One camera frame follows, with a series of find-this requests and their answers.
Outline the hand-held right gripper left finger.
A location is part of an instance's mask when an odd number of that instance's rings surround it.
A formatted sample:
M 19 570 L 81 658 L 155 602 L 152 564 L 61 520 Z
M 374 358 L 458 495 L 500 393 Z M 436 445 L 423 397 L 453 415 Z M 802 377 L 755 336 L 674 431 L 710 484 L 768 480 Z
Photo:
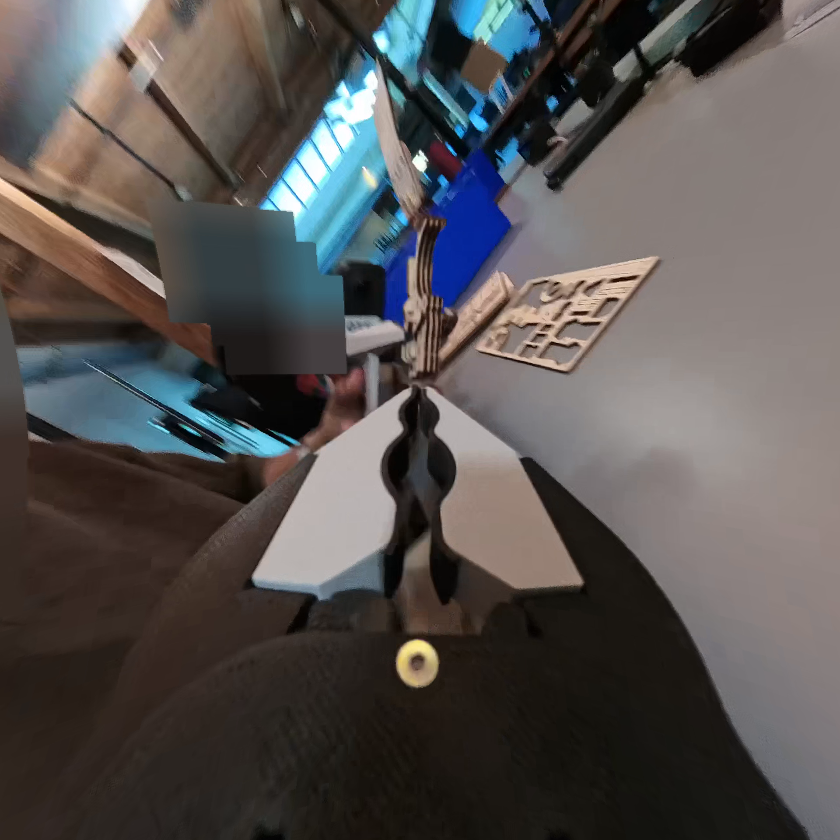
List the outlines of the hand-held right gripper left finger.
M 318 451 L 255 567 L 255 588 L 319 600 L 354 590 L 383 594 L 396 504 L 382 461 L 403 434 L 400 411 L 411 393 L 397 393 Z

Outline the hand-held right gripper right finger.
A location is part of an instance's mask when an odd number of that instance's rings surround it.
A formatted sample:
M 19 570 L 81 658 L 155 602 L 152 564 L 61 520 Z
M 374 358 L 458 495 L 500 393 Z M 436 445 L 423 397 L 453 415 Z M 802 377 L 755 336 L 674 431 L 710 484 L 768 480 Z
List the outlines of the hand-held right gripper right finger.
M 583 578 L 519 454 L 434 390 L 434 432 L 455 459 L 441 502 L 446 545 L 457 555 L 455 600 L 498 604 L 579 592 Z

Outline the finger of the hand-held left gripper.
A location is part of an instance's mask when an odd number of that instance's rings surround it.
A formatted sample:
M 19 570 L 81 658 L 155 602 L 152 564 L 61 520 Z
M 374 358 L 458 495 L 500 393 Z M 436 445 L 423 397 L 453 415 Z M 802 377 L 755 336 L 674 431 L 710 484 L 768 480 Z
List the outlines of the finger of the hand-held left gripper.
M 346 354 L 359 356 L 379 353 L 404 342 L 403 327 L 377 317 L 346 318 Z

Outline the wooden puzzle model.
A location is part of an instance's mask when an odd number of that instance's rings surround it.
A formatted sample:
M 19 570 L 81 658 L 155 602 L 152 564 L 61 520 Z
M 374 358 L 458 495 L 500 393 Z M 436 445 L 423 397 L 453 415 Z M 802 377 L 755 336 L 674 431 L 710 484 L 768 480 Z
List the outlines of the wooden puzzle model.
M 402 367 L 408 385 L 433 380 L 439 371 L 441 349 L 458 320 L 433 291 L 434 248 L 445 225 L 443 218 L 428 213 L 416 219 L 416 249 L 407 263 L 403 304 Z

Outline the wooden puzzle sheet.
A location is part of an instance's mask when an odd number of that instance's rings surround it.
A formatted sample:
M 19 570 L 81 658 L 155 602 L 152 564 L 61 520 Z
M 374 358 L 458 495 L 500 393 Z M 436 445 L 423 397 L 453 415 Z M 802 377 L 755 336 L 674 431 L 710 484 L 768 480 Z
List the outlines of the wooden puzzle sheet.
M 654 256 L 530 279 L 496 316 L 476 350 L 569 374 L 658 264 Z
M 510 277 L 496 271 L 457 311 L 457 321 L 438 355 L 438 369 L 454 359 L 508 305 L 516 290 Z

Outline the person's left hand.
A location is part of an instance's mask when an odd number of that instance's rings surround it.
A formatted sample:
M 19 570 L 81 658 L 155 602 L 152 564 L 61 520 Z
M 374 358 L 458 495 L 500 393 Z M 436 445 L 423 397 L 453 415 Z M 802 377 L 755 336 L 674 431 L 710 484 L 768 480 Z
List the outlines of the person's left hand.
M 364 370 L 355 367 L 331 379 L 328 401 L 319 426 L 326 442 L 334 440 L 358 423 L 366 410 Z

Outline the blue plastic bin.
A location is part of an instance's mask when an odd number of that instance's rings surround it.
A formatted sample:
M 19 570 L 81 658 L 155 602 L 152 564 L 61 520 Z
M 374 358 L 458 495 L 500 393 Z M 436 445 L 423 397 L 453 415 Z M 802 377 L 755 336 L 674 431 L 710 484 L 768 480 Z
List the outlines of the blue plastic bin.
M 430 214 L 445 221 L 434 247 L 432 289 L 446 308 L 454 306 L 511 227 L 497 204 L 503 186 L 496 166 L 478 148 L 467 156 L 441 202 L 432 204 Z M 407 243 L 374 284 L 374 314 L 380 319 L 403 323 L 407 260 L 415 255 L 416 241 L 416 233 L 410 230 Z

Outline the pale hanging panel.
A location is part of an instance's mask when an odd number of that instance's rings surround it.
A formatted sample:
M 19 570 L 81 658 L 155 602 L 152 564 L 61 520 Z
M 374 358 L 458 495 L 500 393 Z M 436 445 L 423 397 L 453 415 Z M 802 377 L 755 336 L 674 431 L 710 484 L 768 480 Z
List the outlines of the pale hanging panel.
M 379 60 L 375 62 L 374 73 L 376 90 L 373 120 L 385 168 L 401 209 L 415 227 L 424 210 L 424 189 L 413 157 L 398 136 L 392 98 Z

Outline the long black bar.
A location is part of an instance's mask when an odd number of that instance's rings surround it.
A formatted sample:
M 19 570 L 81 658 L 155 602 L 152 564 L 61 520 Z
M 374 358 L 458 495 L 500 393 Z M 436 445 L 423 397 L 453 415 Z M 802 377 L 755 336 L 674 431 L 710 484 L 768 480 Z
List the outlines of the long black bar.
M 546 186 L 556 191 L 604 141 L 643 98 L 649 77 L 635 76 L 618 81 L 594 109 L 582 129 L 564 147 L 558 162 L 549 164 L 544 176 Z

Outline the cardboard box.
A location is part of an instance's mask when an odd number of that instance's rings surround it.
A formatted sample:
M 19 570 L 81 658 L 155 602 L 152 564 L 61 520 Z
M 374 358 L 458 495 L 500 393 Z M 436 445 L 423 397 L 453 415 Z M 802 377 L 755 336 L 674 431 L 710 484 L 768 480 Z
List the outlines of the cardboard box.
M 493 88 L 496 79 L 503 76 L 508 63 L 504 55 L 491 48 L 486 42 L 480 39 L 473 40 L 459 75 L 464 82 L 486 96 Z

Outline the wooden beam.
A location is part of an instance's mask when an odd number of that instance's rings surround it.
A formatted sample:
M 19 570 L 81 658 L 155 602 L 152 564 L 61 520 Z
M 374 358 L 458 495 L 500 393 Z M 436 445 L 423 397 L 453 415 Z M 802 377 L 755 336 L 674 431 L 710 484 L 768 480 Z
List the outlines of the wooden beam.
M 1 180 L 1 233 L 208 364 L 217 357 L 201 323 L 171 322 L 165 297 L 107 255 L 95 239 Z

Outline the small black box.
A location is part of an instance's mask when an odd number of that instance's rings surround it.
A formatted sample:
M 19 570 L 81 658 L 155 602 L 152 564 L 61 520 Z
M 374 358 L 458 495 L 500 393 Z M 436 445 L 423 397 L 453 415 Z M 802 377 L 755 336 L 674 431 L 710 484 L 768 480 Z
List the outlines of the small black box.
M 763 32 L 780 14 L 782 1 L 720 1 L 691 34 L 675 61 L 699 78 Z

